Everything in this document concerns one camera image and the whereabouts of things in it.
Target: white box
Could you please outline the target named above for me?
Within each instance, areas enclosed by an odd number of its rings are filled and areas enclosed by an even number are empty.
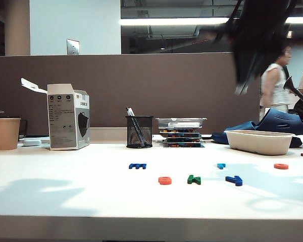
[[[51,150],[77,150],[90,141],[90,102],[85,91],[71,84],[48,84],[47,91],[21,78],[22,86],[47,94]]]

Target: white rectangular bowl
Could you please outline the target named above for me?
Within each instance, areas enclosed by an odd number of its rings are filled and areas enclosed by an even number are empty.
[[[284,155],[287,153],[294,134],[255,130],[225,131],[230,148],[263,155]]]

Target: mesh pencil holder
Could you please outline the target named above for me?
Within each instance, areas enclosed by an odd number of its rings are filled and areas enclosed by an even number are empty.
[[[127,147],[152,147],[153,116],[126,116],[127,118]]]

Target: blue shoe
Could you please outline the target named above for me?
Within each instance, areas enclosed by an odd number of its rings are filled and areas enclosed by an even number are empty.
[[[255,125],[252,121],[248,121],[234,127],[228,127],[226,130],[257,130],[303,135],[303,122],[296,114],[285,113],[271,108],[258,125]],[[211,138],[218,143],[229,144],[225,132],[214,133]],[[302,141],[300,138],[292,137],[289,147],[296,148],[301,145]]]
[[[270,108],[255,127],[258,131],[271,131],[303,135],[303,122],[296,114]]]

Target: fluorescent light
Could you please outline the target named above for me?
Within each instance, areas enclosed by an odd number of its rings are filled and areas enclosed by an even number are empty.
[[[120,24],[123,26],[213,25],[227,21],[228,18],[121,19]]]
[[[287,24],[303,24],[303,17],[288,17],[286,19]]]
[[[120,19],[122,26],[170,26],[224,24],[229,18]],[[287,24],[303,24],[303,17],[289,17]]]

